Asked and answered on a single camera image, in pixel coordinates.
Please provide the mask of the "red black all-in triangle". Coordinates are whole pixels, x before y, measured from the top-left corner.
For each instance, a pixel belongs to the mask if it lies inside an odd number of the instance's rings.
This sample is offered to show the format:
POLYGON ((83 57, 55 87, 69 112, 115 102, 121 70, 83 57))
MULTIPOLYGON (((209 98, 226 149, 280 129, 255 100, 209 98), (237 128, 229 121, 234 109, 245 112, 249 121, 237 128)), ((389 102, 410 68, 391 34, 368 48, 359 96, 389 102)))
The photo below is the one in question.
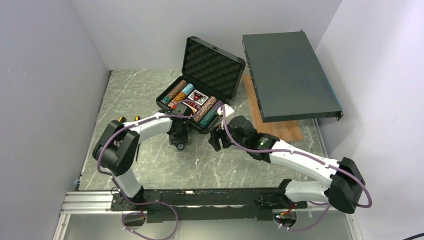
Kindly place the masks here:
POLYGON ((192 101, 196 101, 198 102, 200 105, 203 105, 204 102, 208 99, 208 97, 206 95, 204 95, 201 92, 198 92, 196 90, 194 90, 191 94, 190 94, 190 99, 192 101))

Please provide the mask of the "teal poker chip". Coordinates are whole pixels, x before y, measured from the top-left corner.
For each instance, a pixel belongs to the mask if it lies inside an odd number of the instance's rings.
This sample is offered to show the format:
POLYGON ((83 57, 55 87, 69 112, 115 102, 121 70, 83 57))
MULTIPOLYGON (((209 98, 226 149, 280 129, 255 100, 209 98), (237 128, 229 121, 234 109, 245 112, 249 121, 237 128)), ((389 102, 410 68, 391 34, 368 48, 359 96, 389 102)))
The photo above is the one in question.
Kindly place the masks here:
POLYGON ((178 143, 178 144, 176 145, 176 148, 177 148, 179 151, 181 151, 181 150, 183 150, 183 149, 185 148, 185 144, 184 144, 184 143, 178 143))

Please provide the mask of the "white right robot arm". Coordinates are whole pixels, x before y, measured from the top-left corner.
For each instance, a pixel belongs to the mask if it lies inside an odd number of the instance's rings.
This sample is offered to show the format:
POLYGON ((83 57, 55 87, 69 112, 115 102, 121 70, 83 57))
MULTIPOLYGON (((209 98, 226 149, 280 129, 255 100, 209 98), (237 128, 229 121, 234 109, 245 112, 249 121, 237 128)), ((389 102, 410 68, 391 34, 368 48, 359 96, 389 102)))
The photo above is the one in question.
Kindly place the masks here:
POLYGON ((294 147, 268 133, 258 132, 244 116, 210 130, 209 143, 216 151, 236 146, 253 159, 289 167, 311 181, 283 179, 275 191, 276 203, 287 208, 298 202, 329 204, 345 214, 370 208, 371 194, 356 163, 347 157, 336 160, 294 147))

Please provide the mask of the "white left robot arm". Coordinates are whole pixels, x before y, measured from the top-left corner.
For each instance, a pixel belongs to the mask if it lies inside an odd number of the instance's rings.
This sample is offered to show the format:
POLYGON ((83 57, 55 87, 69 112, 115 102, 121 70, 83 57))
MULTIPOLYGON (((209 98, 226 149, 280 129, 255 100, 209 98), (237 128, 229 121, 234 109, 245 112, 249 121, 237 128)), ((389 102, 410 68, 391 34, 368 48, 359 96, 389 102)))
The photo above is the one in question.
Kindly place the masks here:
POLYGON ((93 149, 97 171, 111 178, 129 209, 137 210, 145 201, 144 188, 132 169, 141 143, 159 134, 173 133, 172 127, 176 124, 196 117, 197 113, 184 102, 178 102, 169 111, 157 112, 140 120, 112 120, 93 149))

